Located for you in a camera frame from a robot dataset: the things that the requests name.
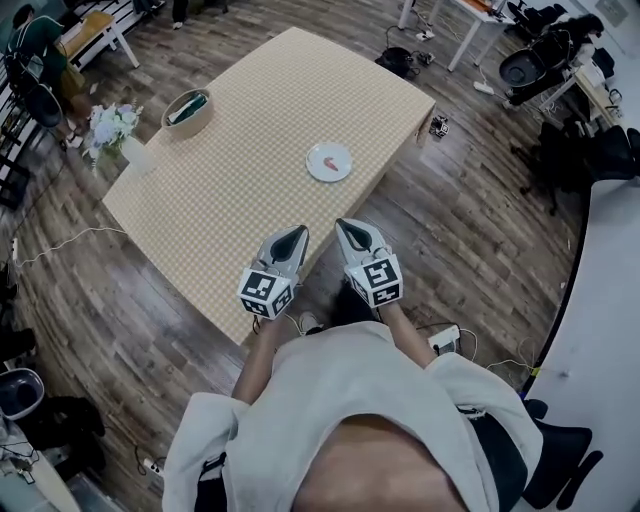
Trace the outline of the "white curved desk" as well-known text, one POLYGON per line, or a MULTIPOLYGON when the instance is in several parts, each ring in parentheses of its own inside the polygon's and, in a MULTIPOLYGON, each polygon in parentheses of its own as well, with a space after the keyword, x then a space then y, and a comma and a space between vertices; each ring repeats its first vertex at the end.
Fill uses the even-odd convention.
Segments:
POLYGON ((592 186, 573 287, 527 395, 548 423, 590 429, 603 454, 567 512, 640 507, 640 177, 592 186))

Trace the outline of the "black metal rack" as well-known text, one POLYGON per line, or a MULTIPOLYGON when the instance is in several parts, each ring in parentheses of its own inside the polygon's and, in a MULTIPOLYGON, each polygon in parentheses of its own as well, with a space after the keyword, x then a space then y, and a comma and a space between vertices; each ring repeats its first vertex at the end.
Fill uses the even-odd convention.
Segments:
POLYGON ((15 211, 23 200, 30 172, 18 163, 27 135, 29 116, 10 87, 0 53, 0 207, 15 211))

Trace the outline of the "table with checked tablecloth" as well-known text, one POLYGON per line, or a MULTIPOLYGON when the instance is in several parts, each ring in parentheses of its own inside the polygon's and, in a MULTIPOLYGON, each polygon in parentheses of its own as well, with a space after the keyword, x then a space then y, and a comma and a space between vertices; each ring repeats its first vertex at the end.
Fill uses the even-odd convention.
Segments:
POLYGON ((242 58, 208 90, 212 121, 179 141, 148 142, 156 167, 127 167, 104 205, 167 280, 236 343, 251 318, 237 287, 263 240, 292 225, 311 233, 312 267, 337 218, 352 215, 409 142, 423 143, 434 100, 373 61, 290 28, 242 58), (325 183, 306 169, 319 143, 342 144, 351 173, 325 183))

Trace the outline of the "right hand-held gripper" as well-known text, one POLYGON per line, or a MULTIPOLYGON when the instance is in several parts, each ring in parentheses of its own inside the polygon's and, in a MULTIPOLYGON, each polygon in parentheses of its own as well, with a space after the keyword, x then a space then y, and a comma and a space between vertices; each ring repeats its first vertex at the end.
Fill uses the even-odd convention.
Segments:
POLYGON ((345 268, 356 293, 370 308, 400 300, 404 284, 397 257, 391 254, 381 232, 368 223, 350 218, 335 221, 337 239, 348 265, 345 268), (365 256, 385 256, 361 264, 365 256))

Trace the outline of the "person's right forearm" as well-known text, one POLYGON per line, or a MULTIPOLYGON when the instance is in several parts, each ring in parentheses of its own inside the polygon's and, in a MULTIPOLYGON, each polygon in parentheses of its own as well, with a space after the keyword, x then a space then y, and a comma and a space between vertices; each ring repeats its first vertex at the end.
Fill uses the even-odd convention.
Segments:
POLYGON ((426 368, 437 357, 410 322, 398 302, 379 308, 382 321, 390 329, 395 346, 421 368, 426 368))

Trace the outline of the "green and white packet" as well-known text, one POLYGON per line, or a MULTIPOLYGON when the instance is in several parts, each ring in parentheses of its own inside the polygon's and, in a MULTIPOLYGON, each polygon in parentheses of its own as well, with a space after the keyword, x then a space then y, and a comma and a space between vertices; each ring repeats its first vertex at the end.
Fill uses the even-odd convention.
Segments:
POLYGON ((168 115, 168 124, 175 125, 191 117, 195 112, 202 108, 207 101, 208 98, 203 93, 195 92, 191 94, 187 101, 177 111, 168 115))

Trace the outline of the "person's black trousers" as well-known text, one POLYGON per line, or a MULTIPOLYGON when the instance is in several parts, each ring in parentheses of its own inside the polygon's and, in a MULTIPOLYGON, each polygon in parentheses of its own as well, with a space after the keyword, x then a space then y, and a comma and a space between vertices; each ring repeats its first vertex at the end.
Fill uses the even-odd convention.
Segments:
POLYGON ((334 298, 329 320, 332 327, 338 327, 366 321, 376 322, 377 318, 360 295, 345 284, 334 298))

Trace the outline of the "black mesh office chair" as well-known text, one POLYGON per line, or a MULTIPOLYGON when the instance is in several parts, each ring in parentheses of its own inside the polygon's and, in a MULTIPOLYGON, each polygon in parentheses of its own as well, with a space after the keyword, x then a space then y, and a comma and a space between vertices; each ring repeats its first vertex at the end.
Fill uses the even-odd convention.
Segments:
POLYGON ((586 427, 555 426, 543 422, 548 405, 538 399, 524 401, 525 408, 543 436, 539 464, 523 498, 536 510, 554 505, 569 509, 589 473, 603 459, 590 450, 593 433, 586 427))

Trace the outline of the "pale flower bouquet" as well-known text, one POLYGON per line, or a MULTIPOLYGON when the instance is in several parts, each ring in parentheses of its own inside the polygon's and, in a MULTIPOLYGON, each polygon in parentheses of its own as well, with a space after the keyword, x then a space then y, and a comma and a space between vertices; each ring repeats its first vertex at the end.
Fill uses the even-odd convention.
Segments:
POLYGON ((116 160, 120 156, 125 158, 121 153, 122 141, 128 136, 134 137, 143 109, 136 103, 92 107, 86 153, 94 170, 108 160, 116 160))

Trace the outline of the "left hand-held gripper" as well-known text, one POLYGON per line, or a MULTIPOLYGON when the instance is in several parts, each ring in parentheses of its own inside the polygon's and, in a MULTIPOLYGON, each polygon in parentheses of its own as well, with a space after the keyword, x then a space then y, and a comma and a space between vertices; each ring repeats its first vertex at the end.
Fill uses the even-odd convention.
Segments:
POLYGON ((308 244, 305 225, 290 226, 264 240, 257 254, 260 262, 243 270, 237 290, 247 312, 275 320, 286 310, 294 299, 308 244))

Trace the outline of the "round wooden basket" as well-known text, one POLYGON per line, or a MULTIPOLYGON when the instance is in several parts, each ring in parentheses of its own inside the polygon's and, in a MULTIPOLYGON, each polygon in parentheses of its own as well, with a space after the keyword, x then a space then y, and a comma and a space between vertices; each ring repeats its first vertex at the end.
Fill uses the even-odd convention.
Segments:
POLYGON ((172 138, 176 140, 186 140, 202 131, 212 121, 213 115, 214 108, 210 92, 202 88, 192 89, 182 93, 169 104, 162 115, 161 125, 172 138), (195 92, 206 95, 208 98, 207 103, 191 117, 178 124, 169 125, 167 121, 168 115, 177 111, 187 101, 188 97, 195 92))

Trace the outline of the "black bag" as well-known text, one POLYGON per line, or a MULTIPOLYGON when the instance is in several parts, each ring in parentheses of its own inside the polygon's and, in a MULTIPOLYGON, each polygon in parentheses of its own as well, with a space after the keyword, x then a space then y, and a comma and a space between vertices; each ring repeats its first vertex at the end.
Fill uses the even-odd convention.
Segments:
POLYGON ((39 451, 69 448, 68 457, 55 466, 63 480, 81 471, 101 472, 106 465, 96 440, 105 435, 98 409, 84 397, 48 397, 18 421, 29 443, 39 451))

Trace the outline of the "black round object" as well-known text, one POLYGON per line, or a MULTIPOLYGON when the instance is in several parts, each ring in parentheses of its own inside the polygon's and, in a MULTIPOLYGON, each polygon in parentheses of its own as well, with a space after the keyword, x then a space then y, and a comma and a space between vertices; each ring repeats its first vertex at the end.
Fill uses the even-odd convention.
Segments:
POLYGON ((374 62, 403 79, 413 79, 419 74, 412 67, 412 54, 402 47, 386 48, 374 62))

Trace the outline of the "white plate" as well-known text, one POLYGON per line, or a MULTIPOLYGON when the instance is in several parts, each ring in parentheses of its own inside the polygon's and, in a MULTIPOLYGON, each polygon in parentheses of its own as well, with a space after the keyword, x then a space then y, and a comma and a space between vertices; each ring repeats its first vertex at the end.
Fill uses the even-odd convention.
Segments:
POLYGON ((306 169, 318 181, 335 183, 345 179, 352 171, 353 160, 348 148, 334 142, 319 143, 313 146, 306 155, 306 169), (338 172, 325 167, 323 159, 332 157, 339 168, 338 172))

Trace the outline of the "white bench with wooden seat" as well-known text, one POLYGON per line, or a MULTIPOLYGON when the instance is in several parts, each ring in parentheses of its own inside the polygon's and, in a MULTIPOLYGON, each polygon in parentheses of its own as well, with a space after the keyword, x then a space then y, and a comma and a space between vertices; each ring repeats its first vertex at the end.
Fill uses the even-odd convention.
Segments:
POLYGON ((117 45, 124 50, 135 69, 140 63, 119 29, 115 17, 103 11, 91 11, 80 23, 61 36, 60 45, 69 62, 92 44, 99 36, 106 39, 113 51, 117 45))

